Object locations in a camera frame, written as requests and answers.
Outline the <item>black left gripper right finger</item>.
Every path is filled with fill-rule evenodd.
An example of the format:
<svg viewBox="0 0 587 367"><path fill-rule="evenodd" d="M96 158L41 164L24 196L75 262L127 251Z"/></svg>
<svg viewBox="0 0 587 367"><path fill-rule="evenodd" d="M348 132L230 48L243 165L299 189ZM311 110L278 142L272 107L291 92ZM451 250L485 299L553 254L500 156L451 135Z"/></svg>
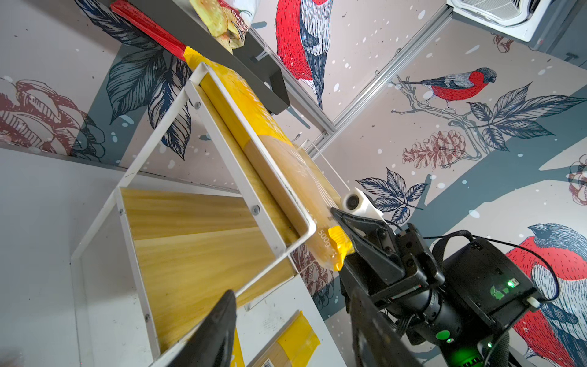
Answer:
<svg viewBox="0 0 587 367"><path fill-rule="evenodd" d="M350 270L341 270L346 310L351 318L357 366L419 366L388 319L373 304Z"/></svg>

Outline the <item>yellow spaghetti bag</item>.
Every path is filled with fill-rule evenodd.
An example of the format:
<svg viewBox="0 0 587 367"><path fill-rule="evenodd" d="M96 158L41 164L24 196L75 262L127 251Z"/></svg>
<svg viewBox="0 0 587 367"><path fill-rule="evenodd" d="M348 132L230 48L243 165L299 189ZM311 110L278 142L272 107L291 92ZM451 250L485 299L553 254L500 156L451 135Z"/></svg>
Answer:
<svg viewBox="0 0 587 367"><path fill-rule="evenodd" d="M235 330L230 367L246 367L244 362L242 347L238 336L238 330Z"/></svg>
<svg viewBox="0 0 587 367"><path fill-rule="evenodd" d="M350 238L330 212L341 206L341 198L333 185L308 154L284 134L238 73L190 47L185 49L183 57L191 70L206 64L214 71L215 76L207 75L201 81L202 90L290 223L297 232L305 233L306 224L261 154L263 150L267 151L316 224L315 234L306 242L308 250L325 269L340 271L345 257L354 249Z"/></svg>
<svg viewBox="0 0 587 367"><path fill-rule="evenodd" d="M306 367L320 344L304 313L298 310L249 366Z"/></svg>

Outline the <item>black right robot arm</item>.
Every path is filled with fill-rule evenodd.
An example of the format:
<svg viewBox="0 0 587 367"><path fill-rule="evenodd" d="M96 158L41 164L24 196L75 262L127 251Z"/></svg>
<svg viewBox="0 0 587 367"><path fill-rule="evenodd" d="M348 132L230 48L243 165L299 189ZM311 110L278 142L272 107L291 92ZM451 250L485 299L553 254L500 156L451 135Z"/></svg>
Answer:
<svg viewBox="0 0 587 367"><path fill-rule="evenodd" d="M428 246L415 226L331 213L354 246L340 277L357 365L416 366L422 343L449 366L525 365L510 329L549 300L493 243L460 230L446 255L450 235Z"/></svg>

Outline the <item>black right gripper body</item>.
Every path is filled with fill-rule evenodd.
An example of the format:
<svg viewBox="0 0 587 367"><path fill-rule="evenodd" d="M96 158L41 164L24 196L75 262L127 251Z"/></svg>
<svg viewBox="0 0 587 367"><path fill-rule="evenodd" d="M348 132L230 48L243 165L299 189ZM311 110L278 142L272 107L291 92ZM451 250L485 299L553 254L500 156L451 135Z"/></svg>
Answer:
<svg viewBox="0 0 587 367"><path fill-rule="evenodd" d="M396 233L386 220L336 208L331 209L331 214L354 248L339 271L347 310L353 293L361 291L378 310L388 310L397 317L440 314L443 299L439 288L445 277L414 226Z"/></svg>

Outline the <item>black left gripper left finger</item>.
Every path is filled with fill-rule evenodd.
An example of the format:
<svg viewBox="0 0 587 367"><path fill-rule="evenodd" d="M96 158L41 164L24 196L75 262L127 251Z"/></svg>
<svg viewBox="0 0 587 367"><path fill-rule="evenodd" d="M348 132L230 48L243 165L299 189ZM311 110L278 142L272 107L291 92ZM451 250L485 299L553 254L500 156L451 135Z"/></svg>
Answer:
<svg viewBox="0 0 587 367"><path fill-rule="evenodd" d="M169 366L229 367L235 327L235 292L227 290Z"/></svg>

